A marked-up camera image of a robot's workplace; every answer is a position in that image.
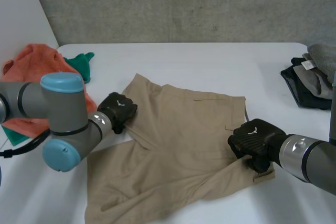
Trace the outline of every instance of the beige shorts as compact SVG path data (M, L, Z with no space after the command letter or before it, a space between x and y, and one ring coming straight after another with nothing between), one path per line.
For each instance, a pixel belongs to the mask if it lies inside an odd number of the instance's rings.
M245 98L159 86L137 74L123 92L138 107L133 141L88 156L86 224L140 224L198 199L274 178L237 160L227 144L244 123Z

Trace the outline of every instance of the gray garment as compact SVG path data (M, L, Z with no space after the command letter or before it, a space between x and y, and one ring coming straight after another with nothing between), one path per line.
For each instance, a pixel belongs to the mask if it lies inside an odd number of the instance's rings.
M336 71L336 47L313 44L308 47L308 53L316 66L328 76L328 81L333 83Z
M327 76L318 68L306 70L303 66L293 68L303 85L315 96L332 99L332 86Z

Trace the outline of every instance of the concrete wall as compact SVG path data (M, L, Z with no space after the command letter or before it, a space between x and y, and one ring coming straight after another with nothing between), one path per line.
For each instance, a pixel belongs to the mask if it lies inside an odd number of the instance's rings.
M40 0L60 45L336 42L336 0Z

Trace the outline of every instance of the white table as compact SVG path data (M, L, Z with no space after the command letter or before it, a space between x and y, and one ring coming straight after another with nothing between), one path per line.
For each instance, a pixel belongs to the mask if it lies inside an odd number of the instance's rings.
M99 104L121 92L140 73L179 88L243 95L250 119L269 121L287 133L328 139L329 111L297 107L280 71L307 48L295 43L88 44L65 45L64 57L94 52L87 91ZM96 148L130 140L110 134ZM11 148L9 141L2 150ZM0 159L0 222L84 223L86 160L68 173L48 168L41 146L26 155ZM335 223L336 197L304 184L276 165L277 178L214 201L198 201L156 223Z

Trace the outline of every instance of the black garment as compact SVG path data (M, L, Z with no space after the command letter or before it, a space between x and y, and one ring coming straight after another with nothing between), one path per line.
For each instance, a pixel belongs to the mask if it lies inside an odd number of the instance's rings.
M303 61L305 61L304 58L293 58L291 60L293 65L280 73L285 79L297 105L304 108L331 109L331 100L315 97L305 85L303 85L293 70L293 67L301 65Z

